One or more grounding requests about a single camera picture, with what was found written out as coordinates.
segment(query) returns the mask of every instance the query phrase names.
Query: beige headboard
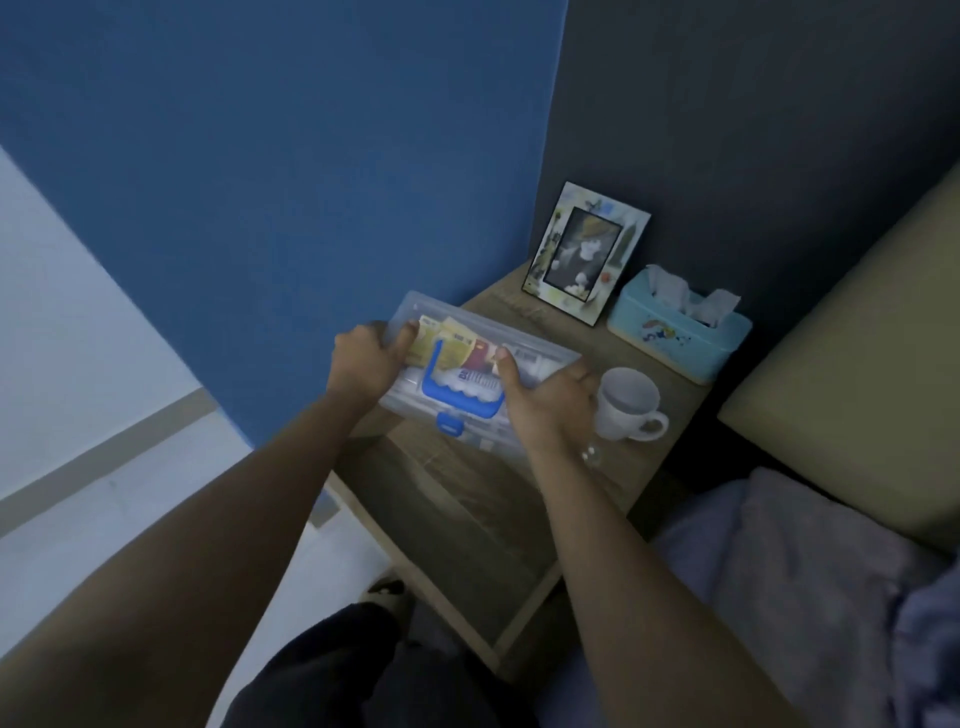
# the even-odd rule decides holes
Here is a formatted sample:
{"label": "beige headboard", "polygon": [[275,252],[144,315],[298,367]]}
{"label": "beige headboard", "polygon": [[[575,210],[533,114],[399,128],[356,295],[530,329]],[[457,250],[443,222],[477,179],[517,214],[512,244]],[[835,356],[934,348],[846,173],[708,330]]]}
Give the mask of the beige headboard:
{"label": "beige headboard", "polygon": [[901,533],[960,543],[960,166],[760,364],[720,419]]}

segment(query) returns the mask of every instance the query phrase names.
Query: wooden bedside table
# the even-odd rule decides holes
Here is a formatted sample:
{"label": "wooden bedside table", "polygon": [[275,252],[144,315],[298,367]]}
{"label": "wooden bedside table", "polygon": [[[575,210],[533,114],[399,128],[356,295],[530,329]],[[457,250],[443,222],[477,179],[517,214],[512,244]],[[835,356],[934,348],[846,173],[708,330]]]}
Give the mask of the wooden bedside table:
{"label": "wooden bedside table", "polygon": [[[660,388],[667,433],[652,443],[597,440],[599,485],[626,513],[683,433],[708,387],[523,293],[529,262],[464,305],[582,353],[597,374],[639,369]],[[561,578],[540,494],[525,464],[458,443],[377,408],[354,430],[327,487],[393,559],[417,595],[493,671]]]}

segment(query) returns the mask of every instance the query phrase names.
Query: photo in frame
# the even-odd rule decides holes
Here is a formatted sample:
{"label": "photo in frame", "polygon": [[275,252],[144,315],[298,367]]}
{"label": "photo in frame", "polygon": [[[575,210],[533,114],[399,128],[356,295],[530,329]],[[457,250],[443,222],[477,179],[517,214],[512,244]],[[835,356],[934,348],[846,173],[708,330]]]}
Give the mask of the photo in frame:
{"label": "photo in frame", "polygon": [[593,326],[650,214],[564,184],[523,290]]}

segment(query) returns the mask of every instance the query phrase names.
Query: blue latch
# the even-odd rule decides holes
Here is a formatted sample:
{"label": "blue latch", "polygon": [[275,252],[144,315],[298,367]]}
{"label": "blue latch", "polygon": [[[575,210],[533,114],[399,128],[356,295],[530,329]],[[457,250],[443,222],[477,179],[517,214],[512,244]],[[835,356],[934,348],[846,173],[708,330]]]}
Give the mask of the blue latch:
{"label": "blue latch", "polygon": [[[496,401],[482,401],[476,397],[465,395],[463,392],[455,392],[449,387],[438,384],[433,380],[433,370],[437,366],[437,359],[440,357],[440,351],[444,347],[444,340],[440,339],[433,347],[433,356],[430,357],[430,363],[427,365],[426,372],[423,373],[423,382],[420,385],[422,392],[432,400],[441,401],[457,409],[468,412],[471,415],[489,420],[493,415],[500,411],[500,405],[503,404],[504,395],[501,393]],[[437,417],[437,427],[440,427],[440,417]],[[460,431],[463,432],[464,424],[460,423]]]}
{"label": "blue latch", "polygon": [[458,420],[446,412],[438,412],[437,429],[450,437],[460,437],[464,434],[464,421]]}

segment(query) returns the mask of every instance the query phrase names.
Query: blue handle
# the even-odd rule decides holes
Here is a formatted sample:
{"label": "blue handle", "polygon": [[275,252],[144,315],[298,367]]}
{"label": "blue handle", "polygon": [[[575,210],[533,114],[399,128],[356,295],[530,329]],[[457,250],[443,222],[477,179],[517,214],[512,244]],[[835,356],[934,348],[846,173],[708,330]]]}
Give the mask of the blue handle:
{"label": "blue handle", "polygon": [[430,363],[427,364],[426,372],[423,374],[423,384],[420,385],[420,389],[431,400],[441,401],[476,417],[489,420],[499,411],[505,395],[501,393],[500,399],[497,401],[482,401],[476,397],[465,395],[463,392],[455,392],[449,387],[435,382],[433,380],[433,370],[437,366],[437,359],[440,358],[440,351],[443,347],[444,340],[439,339],[433,347],[433,356],[430,357]]}

